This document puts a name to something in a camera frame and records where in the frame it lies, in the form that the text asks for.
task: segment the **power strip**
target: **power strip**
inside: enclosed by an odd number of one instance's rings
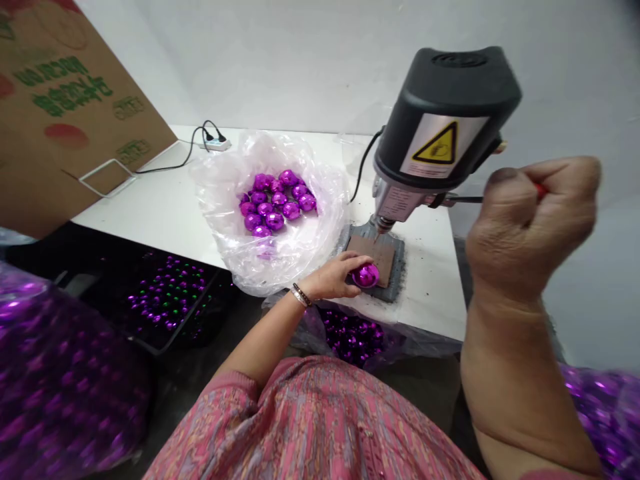
[[[195,144],[202,150],[206,150],[204,143],[195,142]],[[224,142],[220,142],[218,139],[207,140],[207,149],[209,150],[225,151],[229,148],[231,148],[231,142],[228,139],[225,139]]]

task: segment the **red handle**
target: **red handle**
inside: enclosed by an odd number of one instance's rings
[[[534,183],[534,185],[535,185],[535,189],[538,190],[538,201],[540,201],[545,197],[546,194],[549,193],[549,190],[544,188],[539,183]]]

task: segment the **white table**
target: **white table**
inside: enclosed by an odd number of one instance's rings
[[[194,127],[172,125],[176,136],[190,140]],[[236,145],[239,129],[222,129]],[[332,133],[292,133],[304,138],[318,161],[344,168],[343,146]],[[182,163],[189,145],[177,142],[144,168],[169,167]],[[372,149],[358,197],[350,206],[351,222],[362,225],[369,220],[374,202]],[[204,151],[194,146],[192,158]],[[356,176],[346,169],[350,188]],[[200,214],[195,186],[188,168],[141,175],[138,180],[111,199],[102,199],[76,216],[79,225],[110,233],[184,257],[226,268],[218,254],[211,230]],[[336,302],[352,307],[376,321],[397,321],[420,329],[463,340],[467,312],[458,263],[446,208],[418,208],[405,223],[396,223],[392,232],[405,241],[406,272],[404,286],[394,303],[384,303],[368,295]]]

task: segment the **fist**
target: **fist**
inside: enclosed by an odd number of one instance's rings
[[[354,251],[342,252],[299,282],[298,286],[312,301],[356,297],[362,293],[360,288],[355,285],[347,285],[345,279],[351,270],[355,270],[365,263],[373,263],[373,259]]]
[[[534,183],[548,192],[540,201]],[[494,172],[467,238],[476,291],[538,300],[554,270],[593,230],[599,184],[593,157]]]

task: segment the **bracelet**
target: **bracelet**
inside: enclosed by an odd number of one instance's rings
[[[309,297],[306,296],[305,293],[300,290],[300,287],[298,287],[298,285],[296,285],[295,283],[293,284],[293,289],[291,290],[291,292],[293,293],[293,296],[305,306],[305,308],[309,308],[313,305],[311,300],[309,300]]]

